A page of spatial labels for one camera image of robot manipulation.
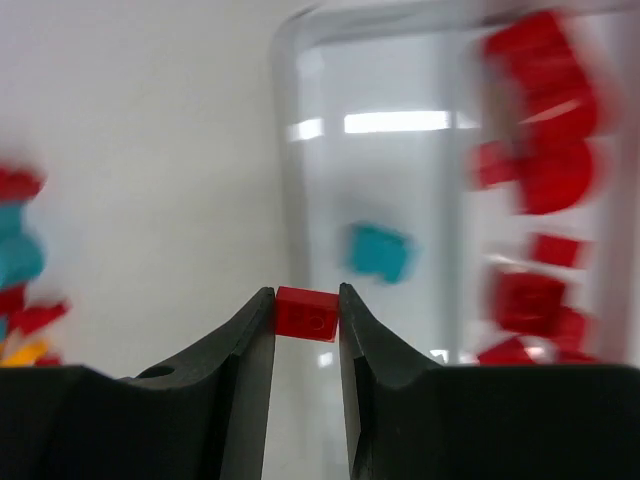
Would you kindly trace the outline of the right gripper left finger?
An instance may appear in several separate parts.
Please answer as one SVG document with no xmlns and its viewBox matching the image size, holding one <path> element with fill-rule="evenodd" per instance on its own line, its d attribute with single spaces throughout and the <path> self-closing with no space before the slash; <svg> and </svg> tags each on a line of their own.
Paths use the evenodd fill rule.
<svg viewBox="0 0 640 480">
<path fill-rule="evenodd" d="M 135 377 L 1 372 L 5 479 L 258 479 L 275 354 L 275 294 Z"/>
</svg>

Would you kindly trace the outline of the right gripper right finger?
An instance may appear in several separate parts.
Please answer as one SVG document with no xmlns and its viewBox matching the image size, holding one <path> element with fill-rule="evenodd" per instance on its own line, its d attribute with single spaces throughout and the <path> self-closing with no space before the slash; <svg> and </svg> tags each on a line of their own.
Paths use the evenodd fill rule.
<svg viewBox="0 0 640 480">
<path fill-rule="evenodd" d="M 624 365 L 442 366 L 339 289 L 354 479 L 635 479 L 639 372 Z"/>
</svg>

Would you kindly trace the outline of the teal and red square brick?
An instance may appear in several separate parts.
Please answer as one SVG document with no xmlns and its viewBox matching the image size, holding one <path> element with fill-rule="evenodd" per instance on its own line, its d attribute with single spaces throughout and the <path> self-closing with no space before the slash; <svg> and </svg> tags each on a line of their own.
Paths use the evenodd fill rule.
<svg viewBox="0 0 640 480">
<path fill-rule="evenodd" d="M 368 222 L 350 223 L 343 243 L 345 268 L 393 285 L 407 280 L 419 256 L 419 245 L 404 232 Z"/>
</svg>

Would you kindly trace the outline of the small red brick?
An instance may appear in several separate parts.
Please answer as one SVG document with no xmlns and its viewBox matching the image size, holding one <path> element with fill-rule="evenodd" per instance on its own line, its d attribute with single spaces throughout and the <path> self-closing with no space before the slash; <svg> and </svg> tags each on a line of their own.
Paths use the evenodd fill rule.
<svg viewBox="0 0 640 480">
<path fill-rule="evenodd" d="M 338 330 L 339 296 L 280 286 L 275 298 L 275 333 L 332 343 Z"/>
</svg>

